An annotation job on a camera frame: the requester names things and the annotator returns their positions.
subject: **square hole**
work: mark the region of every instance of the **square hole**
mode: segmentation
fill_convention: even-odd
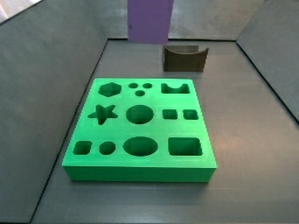
[[[169,137],[168,151],[172,156],[200,156],[200,139],[196,137]]]
[[[88,155],[91,149],[91,142],[89,141],[79,141],[76,142],[73,154],[75,155]]]
[[[183,118],[185,120],[199,120],[197,111],[195,109],[185,109],[183,111]]]
[[[177,112],[175,109],[164,109],[163,110],[163,119],[175,120],[177,119]]]

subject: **small circular hole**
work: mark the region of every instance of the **small circular hole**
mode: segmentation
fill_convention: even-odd
[[[135,91],[135,95],[136,96],[143,96],[143,95],[145,95],[145,91],[137,90],[137,91]]]
[[[99,146],[99,152],[103,155],[109,155],[113,153],[113,151],[116,150],[116,145],[112,142],[104,142],[100,146]]]
[[[151,83],[144,84],[144,88],[151,88],[153,85]]]
[[[131,83],[128,86],[129,86],[131,88],[137,88],[137,84],[136,84],[136,83]]]

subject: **purple object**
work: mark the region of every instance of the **purple object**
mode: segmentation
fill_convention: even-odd
[[[173,0],[127,0],[128,41],[165,44]]]

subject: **green foam block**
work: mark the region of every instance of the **green foam block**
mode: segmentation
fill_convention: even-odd
[[[208,182],[217,165],[192,81],[95,79],[61,165],[72,180]]]

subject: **hole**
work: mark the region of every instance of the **hole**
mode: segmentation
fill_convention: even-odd
[[[144,85],[143,85],[143,87],[144,88],[151,88],[153,85],[151,84],[151,83],[145,83]]]
[[[104,108],[103,106],[97,105],[96,112],[88,115],[88,118],[97,118],[97,124],[104,124],[108,118],[117,118],[117,115],[112,112],[115,107],[115,105],[111,105]]]
[[[124,150],[129,155],[136,157],[149,156],[157,150],[157,143],[149,137],[132,137],[124,143]]]
[[[177,113],[175,109],[164,109],[163,110],[163,119],[175,120],[177,119]]]
[[[137,88],[137,84],[136,84],[136,83],[131,83],[128,86],[129,86],[131,88]]]
[[[163,83],[161,92],[163,94],[188,94],[191,91],[187,84],[181,84],[180,87],[168,87],[168,85]]]
[[[200,156],[200,139],[195,137],[169,137],[168,150],[172,156]]]
[[[155,117],[155,112],[144,105],[136,105],[125,112],[125,119],[135,124],[148,123]]]
[[[104,142],[100,146],[99,146],[99,152],[103,155],[109,155],[113,153],[113,151],[116,150],[116,145],[112,142]]]
[[[116,83],[111,82],[105,85],[103,85],[99,88],[97,91],[101,95],[104,95],[105,97],[113,96],[113,95],[119,95],[121,92],[121,86],[119,86]]]
[[[91,142],[89,141],[79,141],[76,142],[73,154],[75,155],[88,155],[91,149]]]
[[[197,111],[195,109],[185,109],[183,111],[183,118],[185,120],[199,120]]]
[[[136,96],[143,96],[143,95],[145,95],[145,91],[137,90],[137,91],[135,91],[135,95]]]

